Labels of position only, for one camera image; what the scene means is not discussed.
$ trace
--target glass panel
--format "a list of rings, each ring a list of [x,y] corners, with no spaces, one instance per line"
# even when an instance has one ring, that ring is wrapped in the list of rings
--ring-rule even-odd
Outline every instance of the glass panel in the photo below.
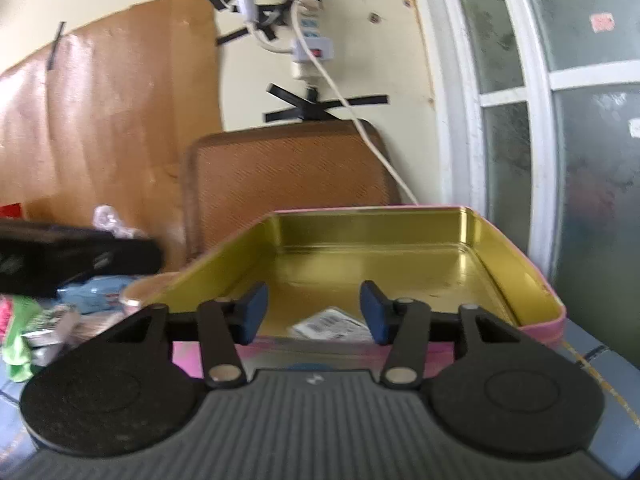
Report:
[[[556,93],[564,207],[556,290],[569,316],[640,365],[640,85]]]
[[[531,212],[531,150],[526,103],[485,108],[489,220],[527,252]]]
[[[533,0],[552,70],[640,57],[640,0]]]
[[[522,86],[520,57],[504,0],[462,0],[480,91]]]

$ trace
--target green object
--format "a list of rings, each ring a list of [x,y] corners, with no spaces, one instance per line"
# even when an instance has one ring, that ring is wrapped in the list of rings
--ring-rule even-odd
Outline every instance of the green object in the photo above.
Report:
[[[40,313],[40,305],[31,298],[12,297],[13,315],[4,342],[2,360],[7,364],[7,376],[15,383],[31,379],[31,349],[22,338],[22,330],[31,318]]]

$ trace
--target white sticker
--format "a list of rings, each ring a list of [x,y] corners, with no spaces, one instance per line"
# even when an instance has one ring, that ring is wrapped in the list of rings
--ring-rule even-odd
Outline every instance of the white sticker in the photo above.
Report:
[[[636,139],[640,138],[640,118],[629,119],[629,133]]]
[[[320,341],[371,341],[367,325],[334,306],[290,328],[293,336]]]
[[[591,20],[591,28],[596,34],[598,32],[611,32],[616,27],[613,14],[610,12],[592,14],[589,19]]]

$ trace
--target barcode label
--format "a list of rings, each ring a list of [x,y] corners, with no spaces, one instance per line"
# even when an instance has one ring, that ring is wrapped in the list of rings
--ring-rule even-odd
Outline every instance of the barcode label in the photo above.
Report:
[[[336,307],[329,307],[290,329],[293,336],[323,341],[371,341],[367,325]]]

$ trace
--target cream wall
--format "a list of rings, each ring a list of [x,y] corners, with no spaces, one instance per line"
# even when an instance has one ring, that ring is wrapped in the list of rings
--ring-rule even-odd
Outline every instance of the cream wall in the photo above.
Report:
[[[0,0],[0,71],[52,41],[60,21],[66,30],[145,0]],[[259,0],[273,3],[280,0]],[[438,139],[430,72],[412,0],[324,0],[322,29],[334,40],[328,65],[345,96],[386,93],[390,104],[361,107],[358,114],[385,138],[394,165],[418,198],[442,201]],[[375,12],[382,20],[371,23]],[[216,15],[220,34],[241,25],[238,14]],[[290,38],[288,30],[278,35]],[[288,56],[263,51],[250,38],[221,48],[221,102],[226,130],[260,126],[262,113],[286,105],[265,92],[273,82],[303,94],[290,77]],[[321,87],[321,98],[333,98]],[[345,117],[343,110],[335,110]]]

